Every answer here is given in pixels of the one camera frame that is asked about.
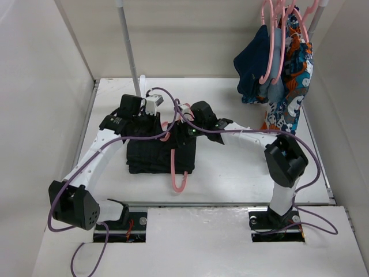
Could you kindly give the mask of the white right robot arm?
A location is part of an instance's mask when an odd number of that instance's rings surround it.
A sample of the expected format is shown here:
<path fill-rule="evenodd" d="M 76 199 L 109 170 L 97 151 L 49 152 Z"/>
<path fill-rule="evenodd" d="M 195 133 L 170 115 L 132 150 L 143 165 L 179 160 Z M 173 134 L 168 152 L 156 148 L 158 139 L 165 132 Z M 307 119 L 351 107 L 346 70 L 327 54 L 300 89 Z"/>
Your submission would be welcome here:
<path fill-rule="evenodd" d="M 263 152 L 274 188 L 266 220 L 273 227 L 284 224 L 292 211 L 293 197 L 300 177 L 308 165 L 308 159 L 296 140 L 285 134 L 267 134 L 243 127 L 236 122 L 218 119 L 205 101 L 192 106 L 176 106 L 187 126 L 188 137 L 206 136 L 210 141 L 240 149 Z"/>

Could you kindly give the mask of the black trousers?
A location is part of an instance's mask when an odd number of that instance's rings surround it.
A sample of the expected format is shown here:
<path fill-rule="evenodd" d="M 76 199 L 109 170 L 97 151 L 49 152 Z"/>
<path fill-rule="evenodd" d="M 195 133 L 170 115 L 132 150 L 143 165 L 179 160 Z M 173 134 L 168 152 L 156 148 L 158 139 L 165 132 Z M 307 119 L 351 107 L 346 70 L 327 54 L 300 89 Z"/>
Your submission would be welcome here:
<path fill-rule="evenodd" d="M 195 169 L 197 139 L 188 137 L 179 124 L 170 131 L 167 141 L 131 140 L 126 148 L 130 174 L 169 174 L 171 151 L 174 150 L 176 174 L 191 174 Z"/>

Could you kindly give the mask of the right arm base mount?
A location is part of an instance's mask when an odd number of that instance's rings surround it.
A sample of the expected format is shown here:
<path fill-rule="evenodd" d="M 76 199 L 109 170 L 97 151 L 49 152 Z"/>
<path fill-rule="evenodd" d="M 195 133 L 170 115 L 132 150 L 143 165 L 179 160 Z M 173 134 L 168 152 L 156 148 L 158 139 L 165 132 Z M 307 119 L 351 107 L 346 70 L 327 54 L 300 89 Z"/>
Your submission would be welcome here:
<path fill-rule="evenodd" d="M 305 242 L 298 211 L 280 216 L 272 210 L 251 211 L 249 226 L 253 242 Z"/>

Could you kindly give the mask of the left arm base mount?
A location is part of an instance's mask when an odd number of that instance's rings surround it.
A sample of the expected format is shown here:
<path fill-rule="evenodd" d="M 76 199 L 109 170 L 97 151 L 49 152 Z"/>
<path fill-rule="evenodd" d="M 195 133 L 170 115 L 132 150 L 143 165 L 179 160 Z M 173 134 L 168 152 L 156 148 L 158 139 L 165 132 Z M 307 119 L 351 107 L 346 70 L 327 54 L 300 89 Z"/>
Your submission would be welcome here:
<path fill-rule="evenodd" d="M 107 221 L 109 243 L 144 243 L 146 242 L 147 210 L 130 211 L 126 223 Z"/>

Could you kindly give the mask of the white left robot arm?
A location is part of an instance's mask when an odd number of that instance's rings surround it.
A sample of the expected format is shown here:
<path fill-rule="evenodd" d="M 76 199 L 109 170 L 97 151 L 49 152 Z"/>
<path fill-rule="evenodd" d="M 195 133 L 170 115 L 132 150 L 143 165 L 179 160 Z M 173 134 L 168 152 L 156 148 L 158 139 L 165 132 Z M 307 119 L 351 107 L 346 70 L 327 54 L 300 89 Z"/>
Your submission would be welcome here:
<path fill-rule="evenodd" d="M 68 228 L 92 229 L 109 221 L 116 229 L 129 222 L 125 204 L 117 200 L 96 201 L 93 191 L 104 169 L 126 140 L 137 137 L 158 138 L 163 131 L 157 108 L 161 95 L 145 98 L 124 94 L 120 106 L 105 116 L 92 145 L 62 181 L 53 181 L 48 193 L 49 218 L 66 223 Z"/>

